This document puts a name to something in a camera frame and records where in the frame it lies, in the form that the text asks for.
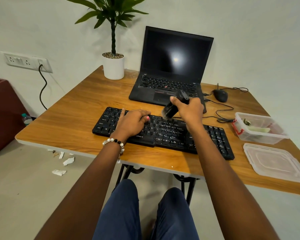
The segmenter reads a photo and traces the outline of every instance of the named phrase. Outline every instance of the hand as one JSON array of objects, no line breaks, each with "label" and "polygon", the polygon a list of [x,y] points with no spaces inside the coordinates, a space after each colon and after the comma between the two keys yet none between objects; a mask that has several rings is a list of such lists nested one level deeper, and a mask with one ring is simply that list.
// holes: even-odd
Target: hand
[{"label": "hand", "polygon": [[137,109],[131,110],[124,115],[125,111],[123,108],[117,127],[111,134],[111,138],[118,139],[123,143],[125,143],[129,137],[135,136],[143,129],[144,124],[150,120],[148,115],[151,114],[148,110]]},{"label": "hand", "polygon": [[188,131],[192,134],[200,126],[202,127],[202,112],[204,106],[197,97],[191,97],[189,104],[182,103],[176,97],[171,96],[170,101],[173,105],[178,107],[181,118],[186,123]]}]

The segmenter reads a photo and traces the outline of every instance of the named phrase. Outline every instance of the blue pants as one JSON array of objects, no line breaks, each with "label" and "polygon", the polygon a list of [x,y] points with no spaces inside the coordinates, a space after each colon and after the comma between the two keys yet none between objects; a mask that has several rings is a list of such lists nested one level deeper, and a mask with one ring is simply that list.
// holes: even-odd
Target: blue pants
[{"label": "blue pants", "polygon": [[[112,192],[92,240],[141,240],[139,199],[135,184],[124,179]],[[151,240],[199,240],[189,206],[180,189],[169,189],[158,205]]]}]

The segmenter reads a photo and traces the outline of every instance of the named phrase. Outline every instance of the desk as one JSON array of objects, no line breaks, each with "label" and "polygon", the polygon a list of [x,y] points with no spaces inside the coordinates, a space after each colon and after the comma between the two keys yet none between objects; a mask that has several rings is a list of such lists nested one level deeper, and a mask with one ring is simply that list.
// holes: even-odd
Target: desk
[{"label": "desk", "polygon": [[[92,128],[106,107],[128,110],[147,109],[153,115],[161,115],[162,106],[128,99],[137,76],[138,72],[136,71],[125,71],[123,79],[108,80],[104,77],[102,66],[100,66],[18,133],[16,140],[26,145],[95,157],[102,149],[105,137],[94,135]],[[210,93],[216,88],[215,85],[205,83],[202,83],[201,87],[202,91],[206,93]],[[244,93],[230,89],[227,92],[229,99],[226,104],[234,107],[235,110],[221,112],[220,114],[224,117],[234,118],[235,112],[269,116],[250,92]],[[214,115],[217,109],[224,108],[222,105],[209,102],[206,107],[208,112],[204,116]],[[235,155],[235,159],[228,163],[244,184],[300,195],[300,183],[256,174],[243,150],[246,142],[237,137],[230,123],[220,124],[215,118],[206,118],[202,122],[205,125],[224,128]],[[267,146],[287,150],[300,162],[300,150],[289,139]],[[191,153],[128,143],[121,161],[127,165],[175,173],[185,177],[204,178],[198,156]]]}]

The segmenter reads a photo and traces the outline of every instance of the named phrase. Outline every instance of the wall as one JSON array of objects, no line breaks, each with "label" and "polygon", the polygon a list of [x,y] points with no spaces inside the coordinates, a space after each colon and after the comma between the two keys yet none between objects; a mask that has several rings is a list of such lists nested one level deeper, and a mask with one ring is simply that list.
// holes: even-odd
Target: wall
[{"label": "wall", "polygon": [[[129,29],[117,29],[125,67],[138,70],[146,25],[214,37],[203,82],[248,87],[300,148],[300,0],[146,0]],[[48,58],[53,74],[42,100],[51,106],[101,65],[110,24],[74,25],[86,8],[65,0],[0,0],[0,51]],[[32,116],[44,108],[36,71],[7,66],[8,79]]]}]

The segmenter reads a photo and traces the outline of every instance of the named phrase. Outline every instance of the transparent container lid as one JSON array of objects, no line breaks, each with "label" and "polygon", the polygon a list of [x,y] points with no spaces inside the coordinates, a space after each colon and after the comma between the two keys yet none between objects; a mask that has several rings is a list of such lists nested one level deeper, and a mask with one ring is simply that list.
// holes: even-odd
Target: transparent container lid
[{"label": "transparent container lid", "polygon": [[286,150],[250,143],[243,149],[257,174],[300,183],[300,163]]}]

